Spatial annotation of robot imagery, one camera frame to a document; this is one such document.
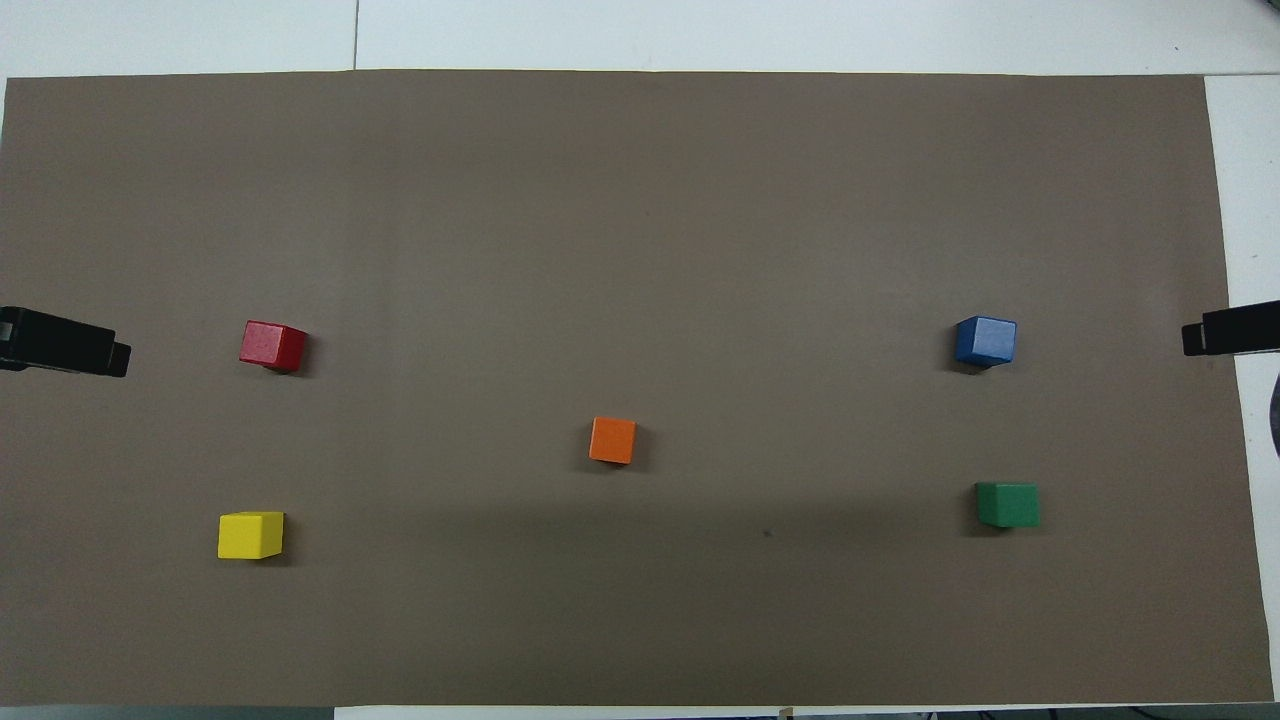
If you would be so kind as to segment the red wooden block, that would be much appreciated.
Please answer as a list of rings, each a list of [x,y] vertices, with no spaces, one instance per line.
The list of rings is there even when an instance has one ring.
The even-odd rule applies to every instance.
[[[247,320],[238,359],[273,372],[294,373],[302,366],[307,340],[306,332],[289,325]]]

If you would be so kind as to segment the blue wooden block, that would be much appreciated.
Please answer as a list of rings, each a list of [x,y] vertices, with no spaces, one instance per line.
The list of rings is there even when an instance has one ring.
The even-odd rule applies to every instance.
[[[970,316],[955,325],[954,359],[970,366],[998,366],[1014,361],[1018,323],[995,316]]]

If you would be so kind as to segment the yellow wooden block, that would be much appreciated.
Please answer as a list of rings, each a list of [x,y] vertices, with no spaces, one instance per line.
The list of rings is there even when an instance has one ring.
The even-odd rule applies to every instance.
[[[259,561],[283,552],[285,514],[280,511],[229,512],[218,519],[216,557]]]

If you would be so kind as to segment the green wooden block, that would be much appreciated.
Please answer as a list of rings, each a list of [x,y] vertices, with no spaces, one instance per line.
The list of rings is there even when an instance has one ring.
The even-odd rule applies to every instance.
[[[1029,483],[975,483],[979,523],[998,529],[1041,525],[1041,493]]]

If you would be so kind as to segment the orange wooden block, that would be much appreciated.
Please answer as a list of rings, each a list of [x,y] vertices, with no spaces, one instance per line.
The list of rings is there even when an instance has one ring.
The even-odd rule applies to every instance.
[[[637,423],[612,416],[591,421],[588,457],[598,462],[627,465],[634,460]]]

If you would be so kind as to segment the brown paper table mat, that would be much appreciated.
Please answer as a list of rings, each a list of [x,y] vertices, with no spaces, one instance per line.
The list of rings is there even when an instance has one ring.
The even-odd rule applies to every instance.
[[[1274,693],[1198,77],[14,79],[0,304],[0,706]]]

